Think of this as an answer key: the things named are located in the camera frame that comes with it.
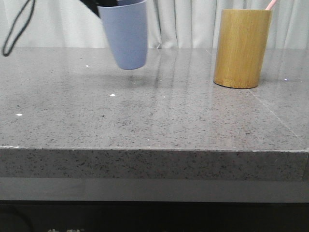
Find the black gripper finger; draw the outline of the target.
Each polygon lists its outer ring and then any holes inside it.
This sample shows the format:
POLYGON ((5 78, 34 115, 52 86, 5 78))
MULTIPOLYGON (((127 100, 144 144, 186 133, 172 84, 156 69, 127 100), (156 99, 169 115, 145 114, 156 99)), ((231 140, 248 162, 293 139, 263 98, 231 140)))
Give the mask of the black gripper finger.
POLYGON ((81 3, 83 3, 97 17, 100 17, 98 7, 118 6, 117 0, 81 0, 81 3))

